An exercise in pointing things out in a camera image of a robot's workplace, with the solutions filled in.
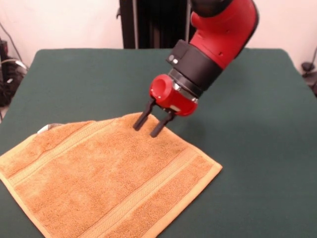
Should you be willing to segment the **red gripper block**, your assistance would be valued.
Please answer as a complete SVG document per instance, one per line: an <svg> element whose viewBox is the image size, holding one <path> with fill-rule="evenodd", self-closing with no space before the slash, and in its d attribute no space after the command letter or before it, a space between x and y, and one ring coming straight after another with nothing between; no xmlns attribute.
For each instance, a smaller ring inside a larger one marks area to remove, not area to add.
<svg viewBox="0 0 317 238"><path fill-rule="evenodd" d="M147 121L153 107L157 104L163 109L169 109L178 116L189 116L197 108L198 102L186 90L175 83L175 81L167 74L161 74L154 78L149 89L150 100L146 104L145 110L133 125L133 128L138 131ZM151 137L157 137L163 128L173 119L175 114L169 112L166 117L159 121L153 131Z"/></svg>

